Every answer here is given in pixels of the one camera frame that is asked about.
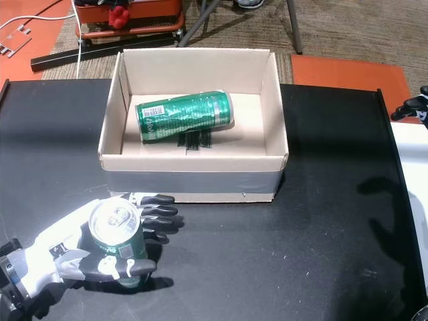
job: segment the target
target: red equipment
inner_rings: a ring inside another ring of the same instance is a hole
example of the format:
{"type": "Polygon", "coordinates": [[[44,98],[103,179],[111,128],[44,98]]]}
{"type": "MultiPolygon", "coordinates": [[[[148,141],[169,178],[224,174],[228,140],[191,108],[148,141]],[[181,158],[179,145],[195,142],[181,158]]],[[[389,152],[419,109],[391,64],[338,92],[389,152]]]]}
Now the red equipment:
{"type": "Polygon", "coordinates": [[[178,38],[183,36],[185,16],[181,0],[137,0],[126,9],[120,6],[110,9],[109,5],[76,6],[80,23],[110,23],[114,28],[82,32],[82,39],[162,32],[175,32],[178,38]],[[153,18],[165,18],[168,23],[156,24],[153,18]]]}

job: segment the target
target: white cable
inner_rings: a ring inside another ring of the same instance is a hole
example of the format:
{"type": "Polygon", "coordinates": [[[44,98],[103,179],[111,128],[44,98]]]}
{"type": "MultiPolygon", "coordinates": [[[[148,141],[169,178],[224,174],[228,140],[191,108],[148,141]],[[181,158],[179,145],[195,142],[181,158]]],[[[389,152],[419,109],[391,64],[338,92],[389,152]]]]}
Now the white cable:
{"type": "Polygon", "coordinates": [[[76,5],[74,4],[74,0],[72,0],[72,6],[74,11],[74,16],[76,17],[76,21],[78,22],[78,27],[79,27],[79,54],[78,54],[78,64],[76,66],[76,79],[79,79],[80,56],[82,54],[82,29],[80,28],[79,15],[76,9],[76,5]]]}
{"type": "Polygon", "coordinates": [[[7,20],[3,25],[0,25],[0,29],[4,28],[6,25],[10,24],[12,21],[19,20],[19,19],[64,20],[72,17],[74,17],[74,14],[67,15],[65,17],[40,17],[38,15],[20,15],[19,17],[14,17],[12,19],[7,20]]]}

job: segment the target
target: orange mat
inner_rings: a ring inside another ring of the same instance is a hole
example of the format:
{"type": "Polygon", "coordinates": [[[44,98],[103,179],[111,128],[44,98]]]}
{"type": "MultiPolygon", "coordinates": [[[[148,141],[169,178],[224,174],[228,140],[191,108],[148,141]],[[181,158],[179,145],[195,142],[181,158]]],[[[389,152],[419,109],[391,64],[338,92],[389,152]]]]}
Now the orange mat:
{"type": "MultiPolygon", "coordinates": [[[[35,15],[43,8],[55,2],[55,0],[0,0],[0,25],[20,15],[35,15]]],[[[52,8],[43,12],[44,17],[63,17],[68,15],[71,7],[70,0],[63,0],[52,8]]],[[[0,41],[11,34],[26,19],[11,22],[0,29],[0,41]]],[[[30,28],[31,40],[11,58],[0,55],[0,88],[4,80],[39,80],[43,72],[33,73],[30,67],[30,59],[48,55],[55,45],[64,21],[32,20],[25,28],[30,28]]]]}
{"type": "MultiPolygon", "coordinates": [[[[389,114],[411,97],[403,69],[398,66],[292,55],[292,70],[296,85],[360,90],[380,88],[389,114]]],[[[402,121],[420,124],[411,117],[402,121]]]]}

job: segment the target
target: green can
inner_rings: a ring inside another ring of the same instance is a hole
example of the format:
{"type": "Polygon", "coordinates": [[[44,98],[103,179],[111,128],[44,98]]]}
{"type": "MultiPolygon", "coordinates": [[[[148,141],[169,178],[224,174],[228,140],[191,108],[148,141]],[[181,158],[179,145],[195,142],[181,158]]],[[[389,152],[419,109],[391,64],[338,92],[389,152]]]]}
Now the green can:
{"type": "MultiPolygon", "coordinates": [[[[95,243],[106,255],[122,259],[147,258],[140,213],[130,201],[119,197],[101,201],[91,213],[88,224],[95,243]]],[[[133,288],[140,278],[118,281],[133,288]]]]}
{"type": "Polygon", "coordinates": [[[230,95],[220,90],[147,102],[135,107],[142,141],[233,122],[230,95]]]}

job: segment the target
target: white panel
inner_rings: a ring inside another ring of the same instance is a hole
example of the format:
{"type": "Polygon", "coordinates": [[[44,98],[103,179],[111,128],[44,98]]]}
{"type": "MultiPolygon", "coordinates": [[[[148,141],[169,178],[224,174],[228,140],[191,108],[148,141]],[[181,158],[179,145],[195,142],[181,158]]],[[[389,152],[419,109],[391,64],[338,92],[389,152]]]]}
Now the white panel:
{"type": "Polygon", "coordinates": [[[129,102],[130,102],[130,92],[129,92],[129,84],[128,84],[128,75],[126,74],[126,68],[123,63],[123,55],[120,55],[119,80],[120,80],[120,87],[122,88],[123,99],[125,101],[125,108],[126,110],[128,110],[129,102]]]}
{"type": "Polygon", "coordinates": [[[113,79],[108,93],[106,114],[102,123],[98,156],[101,154],[120,154],[122,147],[122,135],[126,122],[126,106],[124,104],[118,68],[120,65],[120,53],[116,59],[113,79]]]}
{"type": "Polygon", "coordinates": [[[107,171],[148,172],[274,172],[284,161],[282,156],[140,156],[103,154],[100,157],[107,171]]]}
{"type": "Polygon", "coordinates": [[[422,124],[394,122],[391,126],[409,192],[428,292],[428,130],[422,124]]]}
{"type": "Polygon", "coordinates": [[[132,94],[211,90],[259,94],[269,50],[152,48],[124,50],[132,94]]]}
{"type": "Polygon", "coordinates": [[[263,127],[265,132],[267,155],[282,155],[287,158],[288,144],[284,110],[275,55],[272,53],[263,75],[261,89],[261,105],[263,106],[263,127]]]}
{"type": "Polygon", "coordinates": [[[268,203],[274,198],[273,193],[168,193],[176,203],[268,203]]]}

